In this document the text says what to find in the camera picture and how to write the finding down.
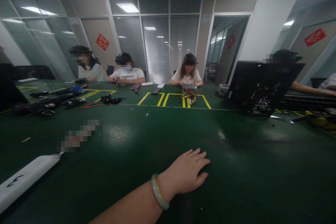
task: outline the white t-shirt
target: white t-shirt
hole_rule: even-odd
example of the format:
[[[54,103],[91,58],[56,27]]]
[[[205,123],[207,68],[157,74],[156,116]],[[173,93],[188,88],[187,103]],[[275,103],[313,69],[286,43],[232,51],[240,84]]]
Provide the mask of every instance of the white t-shirt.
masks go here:
[[[197,69],[193,78],[191,78],[191,76],[188,77],[184,76],[183,79],[180,80],[180,77],[181,77],[181,70],[178,69],[171,79],[173,81],[182,81],[185,84],[191,84],[192,82],[197,83],[198,81],[202,80]]]
[[[132,72],[126,72],[123,69],[118,69],[113,74],[111,74],[110,77],[119,77],[120,79],[140,79],[145,77],[145,75],[140,68],[133,68]]]
[[[336,73],[329,76],[328,79],[326,79],[320,86],[320,89],[327,89],[329,86],[336,85]]]
[[[78,66],[78,77],[86,78],[89,81],[106,81],[107,73],[102,65],[95,64],[91,70],[89,69],[89,66],[86,66],[86,69]]]

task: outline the black chair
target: black chair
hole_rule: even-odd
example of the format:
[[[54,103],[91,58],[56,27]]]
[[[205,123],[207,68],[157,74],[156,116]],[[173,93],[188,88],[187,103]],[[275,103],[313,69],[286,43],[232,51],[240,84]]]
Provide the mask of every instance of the black chair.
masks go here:
[[[10,81],[16,81],[17,80],[16,70],[12,66],[12,64],[1,63],[0,64],[0,72],[2,72]]]
[[[56,79],[49,67],[45,65],[15,66],[19,79]]]
[[[112,75],[114,72],[114,66],[107,66],[107,69],[106,69],[106,73],[107,73],[107,76],[110,76]]]
[[[313,88],[319,88],[319,86],[326,80],[327,78],[310,78],[311,85]]]

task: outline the white pillar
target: white pillar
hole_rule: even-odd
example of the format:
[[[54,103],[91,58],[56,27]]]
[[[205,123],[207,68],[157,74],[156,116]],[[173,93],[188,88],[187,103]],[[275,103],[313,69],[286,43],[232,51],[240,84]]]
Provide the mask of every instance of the white pillar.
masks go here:
[[[262,61],[271,53],[295,2],[296,0],[257,0],[234,68],[238,60]]]

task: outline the person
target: person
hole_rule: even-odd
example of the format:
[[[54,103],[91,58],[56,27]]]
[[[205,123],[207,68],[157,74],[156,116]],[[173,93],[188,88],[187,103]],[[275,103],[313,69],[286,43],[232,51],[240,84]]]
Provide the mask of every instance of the person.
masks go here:
[[[299,56],[298,53],[287,50],[287,49],[281,49],[277,52],[275,52],[272,55],[272,63],[281,63],[281,62],[293,62],[295,63],[296,61],[302,59],[302,56]],[[326,90],[326,89],[321,89],[321,88],[313,88],[309,87],[303,84],[300,84],[297,81],[294,81],[290,87],[290,89],[302,92],[302,93],[309,93],[313,95],[327,95],[327,96],[336,96],[336,92]]]
[[[72,47],[69,52],[77,58],[78,77],[85,78],[88,81],[106,81],[107,73],[97,58],[92,56],[90,48],[77,45]]]
[[[182,66],[170,79],[171,85],[196,84],[197,87],[203,85],[198,70],[196,69],[196,57],[193,54],[186,54]]]
[[[115,62],[120,68],[107,78],[108,82],[115,82],[121,85],[146,82],[143,71],[134,67],[130,54],[122,52],[116,57]]]
[[[330,75],[318,88],[331,90],[336,94],[336,73]]]
[[[183,153],[167,170],[158,175],[157,183],[147,181],[101,213],[90,224],[155,223],[163,212],[162,205],[166,206],[175,195],[194,191],[205,182],[208,173],[198,173],[210,160],[205,158],[206,152],[200,152],[198,148]]]

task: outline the bracelet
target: bracelet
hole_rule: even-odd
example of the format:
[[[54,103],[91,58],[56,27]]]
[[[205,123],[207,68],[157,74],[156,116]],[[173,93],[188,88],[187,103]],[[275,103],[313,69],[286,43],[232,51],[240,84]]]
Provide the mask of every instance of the bracelet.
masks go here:
[[[155,195],[155,198],[157,200],[157,202],[159,203],[160,207],[163,210],[168,210],[169,208],[169,202],[165,201],[165,199],[163,198],[163,196],[160,193],[160,189],[158,186],[158,182],[157,182],[157,177],[158,175],[155,173],[152,175],[152,188],[153,188],[153,192]]]

